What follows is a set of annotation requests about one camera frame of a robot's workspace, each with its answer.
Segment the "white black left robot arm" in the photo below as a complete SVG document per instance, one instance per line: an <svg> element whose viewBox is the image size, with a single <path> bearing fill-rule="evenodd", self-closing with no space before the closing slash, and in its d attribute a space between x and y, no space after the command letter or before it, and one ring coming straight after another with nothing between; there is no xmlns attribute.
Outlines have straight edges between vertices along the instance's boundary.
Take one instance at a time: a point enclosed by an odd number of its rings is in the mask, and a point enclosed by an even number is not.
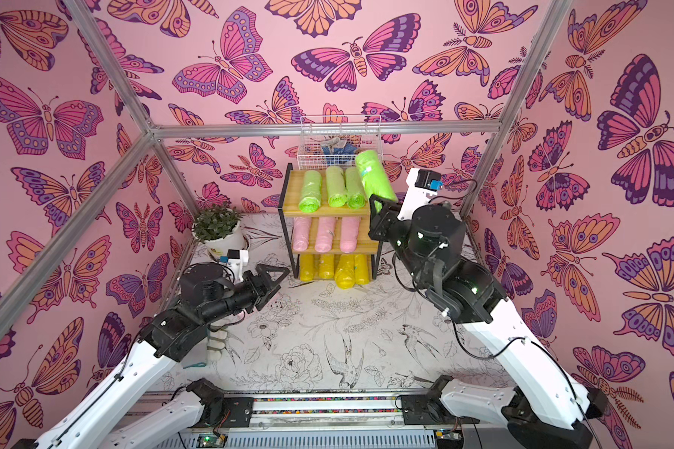
<svg viewBox="0 0 674 449"><path fill-rule="evenodd" d="M140 331L115 371L58 424L18 447L149 448L196 424L222 424L227 416L224 391L199 379L159 410L116 428L158 378L207 339L215 322L261 311L289 275L288 268L258 264L234 284L215 262L189 266L179 277L174 303Z"/></svg>

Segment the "green roll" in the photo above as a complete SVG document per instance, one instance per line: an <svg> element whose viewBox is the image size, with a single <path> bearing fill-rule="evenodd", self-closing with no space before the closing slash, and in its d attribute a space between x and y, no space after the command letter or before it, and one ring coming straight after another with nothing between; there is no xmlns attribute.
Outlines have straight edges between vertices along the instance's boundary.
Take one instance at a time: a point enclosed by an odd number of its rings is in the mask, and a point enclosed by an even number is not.
<svg viewBox="0 0 674 449"><path fill-rule="evenodd" d="M361 209L366 199L361 182L361 175L356 167L350 167L344 172L346 181L346 204L350 209Z"/></svg>
<svg viewBox="0 0 674 449"><path fill-rule="evenodd" d="M304 172L298 204L302 213L315 213L322 204L322 176L317 170Z"/></svg>
<svg viewBox="0 0 674 449"><path fill-rule="evenodd" d="M328 167L326 169L326 185L329 206L332 208L344 207L347 202L344 170L339 166Z"/></svg>
<svg viewBox="0 0 674 449"><path fill-rule="evenodd" d="M398 201L398 196L392 188L391 181L376 150L358 153L355 164L361 178L366 204L369 204L372 195L392 202Z"/></svg>

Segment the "pink roll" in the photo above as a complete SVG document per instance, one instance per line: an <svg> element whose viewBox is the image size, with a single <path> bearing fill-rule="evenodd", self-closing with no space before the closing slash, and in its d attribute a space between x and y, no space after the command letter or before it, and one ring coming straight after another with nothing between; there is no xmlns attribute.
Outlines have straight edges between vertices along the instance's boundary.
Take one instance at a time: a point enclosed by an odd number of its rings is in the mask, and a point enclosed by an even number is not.
<svg viewBox="0 0 674 449"><path fill-rule="evenodd" d="M295 217L293 221L292 250L303 253L309 248L312 219L310 217Z"/></svg>
<svg viewBox="0 0 674 449"><path fill-rule="evenodd" d="M348 216L341 220L340 250L343 254L352 254L358 246L359 216Z"/></svg>
<svg viewBox="0 0 674 449"><path fill-rule="evenodd" d="M320 217L318 219L318 233L316 233L315 251L318 254L327 254L333 248L336 217Z"/></svg>

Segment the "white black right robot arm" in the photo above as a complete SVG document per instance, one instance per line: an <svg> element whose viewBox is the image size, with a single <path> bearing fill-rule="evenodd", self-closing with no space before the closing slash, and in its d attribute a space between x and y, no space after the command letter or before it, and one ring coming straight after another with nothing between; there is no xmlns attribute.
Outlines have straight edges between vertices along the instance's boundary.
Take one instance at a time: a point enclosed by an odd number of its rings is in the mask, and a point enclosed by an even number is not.
<svg viewBox="0 0 674 449"><path fill-rule="evenodd" d="M425 395L454 418L500 426L523 448L588 448L592 420L607 398L567 374L527 327L501 282L462 253L467 227L447 204L426 202L406 219L403 204L369 199L369 236L389 243L413 289L454 327L477 338L515 382L513 388L468 385L442 375Z"/></svg>

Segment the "yellow roll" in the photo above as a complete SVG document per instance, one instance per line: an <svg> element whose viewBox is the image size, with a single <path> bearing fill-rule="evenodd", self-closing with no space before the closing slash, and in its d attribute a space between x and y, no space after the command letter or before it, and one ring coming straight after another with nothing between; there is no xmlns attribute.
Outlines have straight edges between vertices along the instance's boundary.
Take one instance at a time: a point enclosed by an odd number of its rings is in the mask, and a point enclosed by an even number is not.
<svg viewBox="0 0 674 449"><path fill-rule="evenodd" d="M355 258L353 254L342 254L339 256L337 268L334 275L335 284L340 289L351 289L356 284L355 278Z"/></svg>
<svg viewBox="0 0 674 449"><path fill-rule="evenodd" d="M315 258L312 254L300 256L299 277L302 282L312 282L316 278Z"/></svg>
<svg viewBox="0 0 674 449"><path fill-rule="evenodd" d="M372 281L371 258L368 254L355 254L354 276L357 285L366 285Z"/></svg>
<svg viewBox="0 0 674 449"><path fill-rule="evenodd" d="M318 258L318 276L321 280L333 280L335 276L335 255L321 254Z"/></svg>

